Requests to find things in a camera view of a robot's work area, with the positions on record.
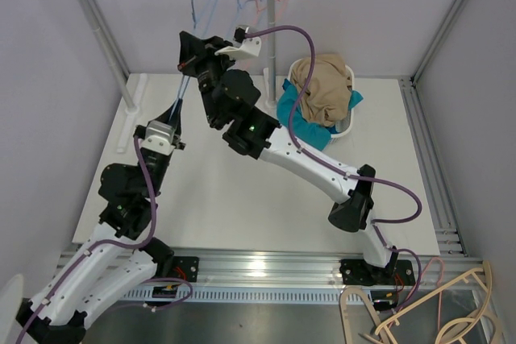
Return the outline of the dark blue t shirt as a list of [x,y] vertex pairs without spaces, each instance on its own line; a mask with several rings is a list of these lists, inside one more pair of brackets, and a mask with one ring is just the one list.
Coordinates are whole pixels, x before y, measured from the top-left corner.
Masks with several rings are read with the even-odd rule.
[[339,131],[336,129],[336,126],[331,126],[327,128],[331,135],[337,135]]

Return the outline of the beige tank top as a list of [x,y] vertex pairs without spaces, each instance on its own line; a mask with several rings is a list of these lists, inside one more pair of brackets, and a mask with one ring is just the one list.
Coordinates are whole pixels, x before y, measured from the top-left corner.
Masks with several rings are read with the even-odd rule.
[[307,122],[334,126],[348,114],[352,79],[343,57],[336,53],[318,54],[310,83],[300,102]]

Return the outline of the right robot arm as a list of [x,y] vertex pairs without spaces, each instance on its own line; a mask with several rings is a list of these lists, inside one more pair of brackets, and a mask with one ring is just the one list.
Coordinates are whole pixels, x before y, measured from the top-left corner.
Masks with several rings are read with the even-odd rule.
[[390,247],[374,229],[372,209],[375,169],[352,168],[301,140],[257,107],[260,91],[251,76],[233,66],[237,60],[257,57],[258,36],[239,28],[234,43],[213,36],[201,39],[179,34],[178,70],[198,81],[210,127],[223,133],[223,140],[240,155],[275,164],[323,191],[333,202],[328,215],[339,230],[360,234],[364,240],[361,259],[343,259],[340,271],[345,284],[373,286],[391,284],[397,273],[399,250]]

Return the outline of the teal t shirt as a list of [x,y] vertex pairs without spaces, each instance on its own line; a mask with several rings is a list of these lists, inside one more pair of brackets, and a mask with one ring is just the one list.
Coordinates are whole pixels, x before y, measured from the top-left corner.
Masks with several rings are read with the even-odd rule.
[[[282,89],[284,93],[281,95],[281,98],[277,103],[277,119],[282,126],[287,127],[289,125],[290,112],[298,98],[298,91],[295,85],[288,79],[284,79]],[[328,144],[336,141],[339,137],[343,137],[351,130],[351,118],[347,116],[341,123],[335,126],[339,133],[337,135],[331,135],[327,127],[314,122],[307,122],[302,116],[300,106],[296,108],[296,111],[293,114],[294,134],[300,140],[320,151],[322,151]]]

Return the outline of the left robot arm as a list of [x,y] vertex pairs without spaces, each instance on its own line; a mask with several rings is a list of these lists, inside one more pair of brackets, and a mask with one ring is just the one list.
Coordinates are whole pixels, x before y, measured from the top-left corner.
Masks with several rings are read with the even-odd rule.
[[149,280],[185,281],[174,269],[174,252],[156,238],[157,197],[181,141],[182,100],[133,136],[137,164],[110,164],[101,174],[106,200],[98,224],[61,272],[22,301],[17,342],[79,343],[86,330],[124,293]]

